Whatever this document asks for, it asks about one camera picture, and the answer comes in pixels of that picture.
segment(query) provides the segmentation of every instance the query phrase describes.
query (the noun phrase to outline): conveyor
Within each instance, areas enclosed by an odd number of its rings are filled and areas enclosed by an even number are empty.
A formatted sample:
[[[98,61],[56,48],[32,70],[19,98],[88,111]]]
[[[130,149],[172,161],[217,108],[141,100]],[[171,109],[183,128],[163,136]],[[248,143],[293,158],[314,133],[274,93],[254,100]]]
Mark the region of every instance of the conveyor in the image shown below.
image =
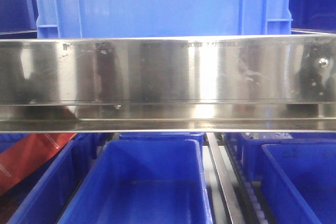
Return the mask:
[[[228,223],[266,223],[213,132],[335,131],[335,56],[314,32],[0,40],[0,132],[211,132]]]

